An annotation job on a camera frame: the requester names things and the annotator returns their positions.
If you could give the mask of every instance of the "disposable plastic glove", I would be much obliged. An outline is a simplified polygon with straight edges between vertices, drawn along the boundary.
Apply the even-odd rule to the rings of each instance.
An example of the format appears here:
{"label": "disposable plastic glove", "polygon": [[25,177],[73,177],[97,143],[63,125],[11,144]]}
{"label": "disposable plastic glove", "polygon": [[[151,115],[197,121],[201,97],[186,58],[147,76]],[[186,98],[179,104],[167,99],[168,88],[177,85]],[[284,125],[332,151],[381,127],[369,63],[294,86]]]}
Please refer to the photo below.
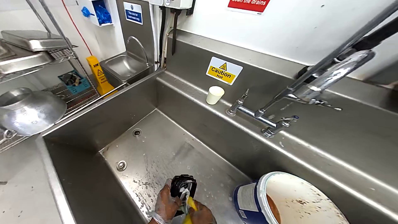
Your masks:
{"label": "disposable plastic glove", "polygon": [[166,180],[166,184],[158,194],[155,211],[152,212],[153,219],[159,224],[170,224],[181,206],[181,200],[178,197],[173,198],[170,194],[171,183],[171,179]]}
{"label": "disposable plastic glove", "polygon": [[216,218],[214,218],[213,213],[202,203],[193,200],[197,211],[193,208],[189,208],[189,215],[191,216],[192,224],[217,224]]}

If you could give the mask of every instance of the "electrical box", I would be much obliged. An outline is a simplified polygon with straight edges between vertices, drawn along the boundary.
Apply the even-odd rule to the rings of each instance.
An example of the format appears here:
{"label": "electrical box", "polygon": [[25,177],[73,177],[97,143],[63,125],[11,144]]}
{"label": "electrical box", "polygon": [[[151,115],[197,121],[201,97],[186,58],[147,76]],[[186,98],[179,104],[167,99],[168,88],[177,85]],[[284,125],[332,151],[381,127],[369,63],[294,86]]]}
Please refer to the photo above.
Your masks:
{"label": "electrical box", "polygon": [[164,6],[164,0],[149,0],[149,4],[157,5],[157,6]]}
{"label": "electrical box", "polygon": [[192,8],[193,0],[164,0],[164,6],[175,9]]}

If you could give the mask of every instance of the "aluminum colander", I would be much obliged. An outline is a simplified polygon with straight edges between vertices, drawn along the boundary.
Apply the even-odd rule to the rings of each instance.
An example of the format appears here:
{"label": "aluminum colander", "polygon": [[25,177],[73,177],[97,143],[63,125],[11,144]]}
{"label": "aluminum colander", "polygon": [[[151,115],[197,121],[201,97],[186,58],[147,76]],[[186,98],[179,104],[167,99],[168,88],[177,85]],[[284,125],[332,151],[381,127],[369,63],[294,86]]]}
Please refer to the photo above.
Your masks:
{"label": "aluminum colander", "polygon": [[66,103],[51,93],[16,88],[0,96],[0,124],[19,136],[30,136],[53,126],[66,108]]}

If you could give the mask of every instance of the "sink basin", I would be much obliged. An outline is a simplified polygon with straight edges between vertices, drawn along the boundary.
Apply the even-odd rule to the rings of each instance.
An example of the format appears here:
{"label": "sink basin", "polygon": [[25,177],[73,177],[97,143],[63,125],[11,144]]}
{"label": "sink basin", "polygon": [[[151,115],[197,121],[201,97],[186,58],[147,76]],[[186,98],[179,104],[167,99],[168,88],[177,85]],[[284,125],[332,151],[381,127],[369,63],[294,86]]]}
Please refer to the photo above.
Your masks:
{"label": "sink basin", "polygon": [[[69,211],[77,224],[145,224],[166,179],[190,174],[198,182],[195,199],[217,223],[243,224],[235,187],[286,171],[322,190],[351,224],[393,223],[343,188],[339,175],[353,177],[343,166],[284,132],[267,139],[262,124],[242,114],[228,117],[222,101],[205,101],[203,90],[158,71],[43,133],[62,219]],[[118,171],[120,161],[125,170]],[[324,175],[331,167],[337,174]]]}
{"label": "sink basin", "polygon": [[113,86],[118,86],[123,82],[131,84],[150,74],[145,71],[151,67],[127,52],[101,61],[100,65]]}

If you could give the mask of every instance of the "chrome tap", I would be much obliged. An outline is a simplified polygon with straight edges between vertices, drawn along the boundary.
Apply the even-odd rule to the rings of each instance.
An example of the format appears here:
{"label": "chrome tap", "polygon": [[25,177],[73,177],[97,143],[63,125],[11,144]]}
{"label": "chrome tap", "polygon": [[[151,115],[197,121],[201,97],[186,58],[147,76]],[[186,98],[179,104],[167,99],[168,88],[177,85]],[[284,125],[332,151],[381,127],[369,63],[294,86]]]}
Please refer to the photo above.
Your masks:
{"label": "chrome tap", "polygon": [[247,89],[246,92],[243,94],[243,96],[239,98],[237,101],[235,101],[235,103],[229,109],[227,109],[225,113],[233,117],[236,115],[236,111],[239,110],[244,114],[255,118],[256,120],[268,126],[268,128],[264,128],[263,130],[261,130],[261,132],[264,134],[265,137],[273,138],[274,135],[282,131],[284,128],[288,128],[291,122],[296,121],[298,119],[298,116],[292,116],[290,118],[282,118],[279,122],[274,122],[271,119],[264,117],[256,118],[254,116],[253,111],[243,106],[243,103],[245,99],[248,97],[248,94],[249,94],[249,89]]}
{"label": "chrome tap", "polygon": [[267,112],[268,108],[270,108],[272,105],[274,105],[276,102],[280,101],[283,98],[302,104],[326,106],[341,111],[341,108],[333,107],[329,105],[328,102],[323,100],[317,100],[315,98],[318,97],[323,91],[325,91],[325,89],[329,88],[340,79],[344,78],[348,74],[352,73],[353,71],[364,65],[366,62],[373,59],[375,55],[376,54],[372,50],[358,51],[347,57],[343,61],[340,61],[338,64],[332,66],[324,74],[319,76],[310,84],[306,84],[300,87],[298,90],[296,89],[299,86],[298,83],[302,83],[304,80],[297,80],[291,86],[287,87],[277,96],[275,96],[267,105],[265,105],[265,107],[258,109],[254,113],[254,116],[256,118],[263,116]]}
{"label": "chrome tap", "polygon": [[[356,70],[358,67],[365,64],[367,61],[371,60],[375,55],[375,53],[371,51],[371,49],[380,44],[380,41],[394,34],[394,32],[388,31],[386,35],[385,26],[387,27],[386,29],[389,30],[389,28],[394,24],[391,24],[390,22],[384,25],[382,28],[380,28],[381,30],[380,38],[375,38],[377,41],[369,42],[370,44],[367,41],[369,40],[369,38],[367,38],[368,36],[365,37],[365,35],[371,32],[381,22],[386,20],[397,10],[398,10],[398,0],[395,0],[386,9],[380,12],[376,17],[370,20],[366,25],[364,25],[361,29],[359,29],[349,39],[347,39],[344,43],[342,43],[338,48],[332,51],[328,56],[323,58],[316,65],[309,67],[308,70],[304,72],[303,75],[301,75],[301,77],[299,77],[294,83],[292,83],[284,90],[282,90],[264,107],[258,109],[255,112],[254,116],[256,118],[263,116],[267,112],[268,108],[270,108],[276,102],[282,100],[283,98],[286,98],[289,94],[292,93],[295,93],[294,95],[297,98],[303,100],[302,102],[311,102],[313,101],[314,96],[318,96],[320,93],[322,93],[322,91],[324,91],[330,85],[339,81],[342,77],[348,75],[349,73]],[[324,74],[325,76],[321,75],[322,73],[324,73],[323,71],[325,70],[328,70],[329,72],[325,72]],[[311,82],[311,86],[307,85],[300,88],[304,83],[304,81],[306,81],[309,77],[313,75],[319,77],[313,82]],[[318,105],[325,106],[327,104],[319,103]]]}
{"label": "chrome tap", "polygon": [[127,38],[127,43],[129,43],[131,39],[134,39],[134,40],[137,41],[137,43],[140,45],[142,51],[143,51],[144,54],[145,54],[146,66],[149,67],[148,55],[147,55],[146,52],[145,52],[144,46],[143,46],[142,43],[141,43],[136,37],[134,37],[134,36],[129,36],[129,38]]}
{"label": "chrome tap", "polygon": [[276,123],[275,128],[264,128],[261,130],[261,132],[265,135],[267,138],[273,138],[274,135],[282,131],[284,128],[290,127],[291,122],[295,122],[298,120],[298,116],[291,116],[289,118],[282,118],[278,123]]}
{"label": "chrome tap", "polygon": [[245,99],[248,97],[248,94],[249,94],[249,89],[247,89],[246,93],[243,94],[243,96],[239,98],[237,101],[235,101],[235,103],[232,104],[231,108],[227,109],[225,113],[231,117],[235,116],[238,107],[243,106],[243,103],[245,102]]}
{"label": "chrome tap", "polygon": [[314,104],[318,97],[325,89],[338,82],[351,72],[357,70],[375,57],[372,50],[358,51],[342,62],[332,66],[323,75],[296,90],[293,95],[308,104]]}

